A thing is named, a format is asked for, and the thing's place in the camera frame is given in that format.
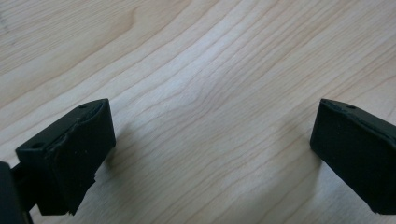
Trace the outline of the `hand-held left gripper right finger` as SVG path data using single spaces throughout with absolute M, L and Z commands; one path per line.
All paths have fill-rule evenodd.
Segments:
M 312 150 L 381 215 L 396 215 L 396 126 L 354 105 L 322 99 Z

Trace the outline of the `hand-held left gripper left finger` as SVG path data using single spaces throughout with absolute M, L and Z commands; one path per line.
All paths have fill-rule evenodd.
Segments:
M 17 147 L 22 204 L 44 216 L 74 215 L 116 145 L 107 99 L 79 105 Z

